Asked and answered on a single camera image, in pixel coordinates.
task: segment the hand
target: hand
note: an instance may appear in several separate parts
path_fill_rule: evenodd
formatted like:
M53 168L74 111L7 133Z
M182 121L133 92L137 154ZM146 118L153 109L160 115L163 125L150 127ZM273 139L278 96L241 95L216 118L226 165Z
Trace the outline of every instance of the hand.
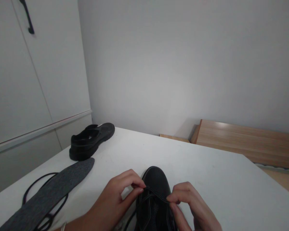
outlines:
M130 185L134 189L123 200L121 194ZM132 169L121 173L108 182L92 208L82 217L68 223L65 231L113 230L145 187L143 180Z
M172 194L167 197L167 200L171 202L170 208L179 231L191 231L182 211L177 206L180 202L188 203L194 216L195 230L222 231L222 227L214 213L190 182L175 185Z

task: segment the shoe upper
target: shoe upper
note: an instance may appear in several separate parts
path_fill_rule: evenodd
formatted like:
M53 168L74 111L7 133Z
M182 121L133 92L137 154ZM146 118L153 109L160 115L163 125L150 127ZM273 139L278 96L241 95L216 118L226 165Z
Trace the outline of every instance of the shoe upper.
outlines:
M164 172L155 166L147 169L143 176L147 188L165 198L171 193L167 178ZM137 225L135 230L169 230L175 231L176 225L170 210L169 204L162 201L158 196L152 196L143 201L145 197L152 194L145 190L138 196Z
M78 135L71 137L71 151L84 152L113 132L113 130L114 126L112 123L105 123L100 126L91 124Z

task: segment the wardrobe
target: wardrobe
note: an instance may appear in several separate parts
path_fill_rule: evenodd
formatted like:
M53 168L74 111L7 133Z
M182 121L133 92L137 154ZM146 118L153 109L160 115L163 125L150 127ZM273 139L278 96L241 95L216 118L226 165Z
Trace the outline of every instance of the wardrobe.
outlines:
M77 0L0 0L0 191L92 123Z

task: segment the black leather shoe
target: black leather shoe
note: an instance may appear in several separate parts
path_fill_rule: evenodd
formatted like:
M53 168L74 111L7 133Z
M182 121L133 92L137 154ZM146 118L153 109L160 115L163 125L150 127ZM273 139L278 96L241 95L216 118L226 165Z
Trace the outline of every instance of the black leather shoe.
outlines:
M138 196L136 210L128 220L125 230L137 213L135 231L177 231L173 213L166 200L171 191L164 172L159 167L152 166L146 170L142 179L147 187Z
M70 158L76 161L89 159L99 145L109 140L114 133L115 126L112 123L87 126L81 133L71 137Z

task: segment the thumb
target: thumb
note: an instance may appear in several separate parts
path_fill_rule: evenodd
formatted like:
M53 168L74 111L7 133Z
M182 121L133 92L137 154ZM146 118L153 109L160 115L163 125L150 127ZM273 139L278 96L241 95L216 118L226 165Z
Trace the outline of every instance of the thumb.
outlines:
M128 208L132 205L132 203L136 200L137 196L144 191L143 188L135 188L133 189L127 197L121 202L122 209L127 211Z
M176 203L170 203L170 208L173 212L174 219L176 221L179 231L192 231L188 225L181 209L176 205Z

